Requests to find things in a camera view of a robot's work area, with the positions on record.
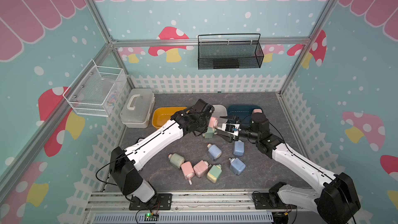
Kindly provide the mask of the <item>white plastic storage tub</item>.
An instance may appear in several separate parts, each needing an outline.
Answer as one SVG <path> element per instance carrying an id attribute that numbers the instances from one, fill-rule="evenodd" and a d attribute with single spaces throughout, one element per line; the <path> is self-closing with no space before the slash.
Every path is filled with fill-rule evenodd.
<path id="1" fill-rule="evenodd" d="M 220 104 L 215 104 L 215 105 L 213 105 L 213 107 L 214 107 L 214 112 L 212 113 L 212 117 L 220 118 L 220 117 L 225 117 L 228 115 L 227 109 L 225 106 L 220 105 Z"/>

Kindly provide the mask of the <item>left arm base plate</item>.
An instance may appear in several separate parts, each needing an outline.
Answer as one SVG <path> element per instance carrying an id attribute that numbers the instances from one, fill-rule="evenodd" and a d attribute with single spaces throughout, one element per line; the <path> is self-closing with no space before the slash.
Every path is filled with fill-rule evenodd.
<path id="1" fill-rule="evenodd" d="M 133 197 L 132 199 L 126 198 L 130 201 L 129 210 L 165 210 L 169 211 L 172 204 L 172 194 L 155 194 L 147 203 L 142 202 L 139 198 Z"/>

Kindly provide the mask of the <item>dark teal storage tub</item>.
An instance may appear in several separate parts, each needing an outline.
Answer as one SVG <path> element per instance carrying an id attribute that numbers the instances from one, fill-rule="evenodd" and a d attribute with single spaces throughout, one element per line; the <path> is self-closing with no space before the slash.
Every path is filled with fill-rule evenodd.
<path id="1" fill-rule="evenodd" d="M 230 105 L 227 108 L 227 114 L 229 116 L 231 115 L 237 116 L 241 120 L 241 123 L 250 124 L 251 114 L 253 113 L 254 110 L 263 110 L 263 109 L 258 105 L 234 104 Z"/>

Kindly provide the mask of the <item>yellow plastic storage tub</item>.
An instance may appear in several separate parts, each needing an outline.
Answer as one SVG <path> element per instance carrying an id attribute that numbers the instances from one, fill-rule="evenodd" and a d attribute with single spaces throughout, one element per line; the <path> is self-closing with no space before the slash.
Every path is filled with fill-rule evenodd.
<path id="1" fill-rule="evenodd" d="M 171 119 L 171 116 L 176 112 L 186 109 L 186 107 L 161 107 L 154 111 L 152 116 L 152 125 L 159 129 L 161 128 L 168 120 Z"/>

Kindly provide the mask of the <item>pale green round sharpener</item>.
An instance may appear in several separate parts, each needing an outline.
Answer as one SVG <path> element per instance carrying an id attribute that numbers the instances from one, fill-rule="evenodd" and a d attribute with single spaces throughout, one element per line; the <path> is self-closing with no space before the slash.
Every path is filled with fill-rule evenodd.
<path id="1" fill-rule="evenodd" d="M 185 163 L 185 158 L 177 153 L 169 154 L 168 158 L 171 165 L 177 169 L 181 169 L 181 165 Z"/>

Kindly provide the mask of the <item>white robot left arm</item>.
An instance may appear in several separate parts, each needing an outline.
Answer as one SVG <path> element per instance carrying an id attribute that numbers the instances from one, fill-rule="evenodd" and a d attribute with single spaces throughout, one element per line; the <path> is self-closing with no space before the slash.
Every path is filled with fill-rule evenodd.
<path id="1" fill-rule="evenodd" d="M 156 190 L 144 180 L 139 171 L 162 149 L 183 136 L 204 133 L 215 108 L 199 99 L 192 107 L 174 113 L 161 128 L 140 142 L 111 153 L 109 172 L 125 196 L 133 195 L 143 203 L 151 202 Z"/>

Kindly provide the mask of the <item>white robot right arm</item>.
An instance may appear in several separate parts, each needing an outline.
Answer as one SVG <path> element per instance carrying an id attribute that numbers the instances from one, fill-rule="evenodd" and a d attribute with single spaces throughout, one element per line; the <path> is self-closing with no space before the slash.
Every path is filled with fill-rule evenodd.
<path id="1" fill-rule="evenodd" d="M 279 182 L 269 190 L 270 196 L 287 205 L 295 205 L 317 213 L 328 224 L 346 224 L 355 220 L 360 200 L 352 178 L 342 172 L 329 171 L 290 147 L 281 133 L 273 134 L 273 125 L 263 112 L 251 114 L 250 125 L 244 125 L 236 116 L 228 116 L 229 123 L 220 123 L 212 117 L 209 126 L 216 128 L 230 140 L 246 138 L 270 159 L 283 164 L 309 185 L 296 188 Z"/>

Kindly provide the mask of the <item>pink sharpener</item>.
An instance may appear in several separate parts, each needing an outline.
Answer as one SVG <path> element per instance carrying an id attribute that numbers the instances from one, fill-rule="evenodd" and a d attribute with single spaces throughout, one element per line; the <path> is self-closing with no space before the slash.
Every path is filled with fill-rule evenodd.
<path id="1" fill-rule="evenodd" d="M 206 174 L 208 173 L 208 171 L 210 169 L 210 165 L 207 161 L 201 160 L 193 167 L 193 169 L 194 169 L 195 175 L 198 178 L 201 178 L 201 177 L 206 176 Z"/>
<path id="2" fill-rule="evenodd" d="M 209 121 L 209 124 L 208 124 L 208 127 L 217 129 L 218 128 L 218 123 L 219 123 L 219 119 L 218 118 L 211 117 L 210 121 Z"/>
<path id="3" fill-rule="evenodd" d="M 192 185 L 192 178 L 195 177 L 195 171 L 193 169 L 193 166 L 191 162 L 187 161 L 181 165 L 181 170 L 183 172 L 185 180 L 189 182 L 190 185 Z"/>
<path id="4" fill-rule="evenodd" d="M 253 113 L 253 114 L 254 114 L 254 113 L 263 113 L 263 110 L 260 109 L 260 108 L 256 108 L 256 109 L 254 109 L 254 110 L 252 111 L 252 113 Z"/>

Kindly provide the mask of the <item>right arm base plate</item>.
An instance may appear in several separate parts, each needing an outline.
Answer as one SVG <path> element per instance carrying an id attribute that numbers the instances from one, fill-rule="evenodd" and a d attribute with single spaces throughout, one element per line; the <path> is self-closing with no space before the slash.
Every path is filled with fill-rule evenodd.
<path id="1" fill-rule="evenodd" d="M 297 207 L 294 205 L 282 203 L 282 201 L 274 194 L 269 194 L 268 192 L 254 191 L 251 194 L 251 197 L 256 210 L 281 209 L 285 210 L 286 212 L 290 212 L 294 209 L 297 209 Z"/>

